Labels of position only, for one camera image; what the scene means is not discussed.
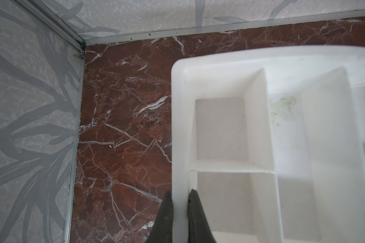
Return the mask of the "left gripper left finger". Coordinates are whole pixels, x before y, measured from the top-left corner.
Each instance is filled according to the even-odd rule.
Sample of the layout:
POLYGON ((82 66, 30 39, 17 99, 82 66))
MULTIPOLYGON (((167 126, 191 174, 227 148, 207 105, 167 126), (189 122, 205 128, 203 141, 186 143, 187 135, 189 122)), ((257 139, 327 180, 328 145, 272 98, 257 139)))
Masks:
POLYGON ((173 202, 172 192, 167 191, 146 243, 172 243, 173 202))

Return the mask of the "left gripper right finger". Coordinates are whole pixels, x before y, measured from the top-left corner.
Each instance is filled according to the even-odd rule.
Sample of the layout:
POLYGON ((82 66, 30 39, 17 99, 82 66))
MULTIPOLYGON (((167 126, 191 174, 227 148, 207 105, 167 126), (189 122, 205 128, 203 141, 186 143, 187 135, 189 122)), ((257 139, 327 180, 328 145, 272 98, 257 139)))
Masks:
POLYGON ((189 243, 216 243, 199 194, 192 189, 188 199, 189 243))

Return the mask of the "white plastic drawer organizer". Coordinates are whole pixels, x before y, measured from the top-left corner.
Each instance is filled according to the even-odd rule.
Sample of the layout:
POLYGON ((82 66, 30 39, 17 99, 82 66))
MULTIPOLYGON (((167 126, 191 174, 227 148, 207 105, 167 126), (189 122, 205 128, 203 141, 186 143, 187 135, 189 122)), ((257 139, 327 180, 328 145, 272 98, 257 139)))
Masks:
POLYGON ((175 243, 191 190, 218 243, 365 243, 365 48, 186 58, 171 87, 175 243))

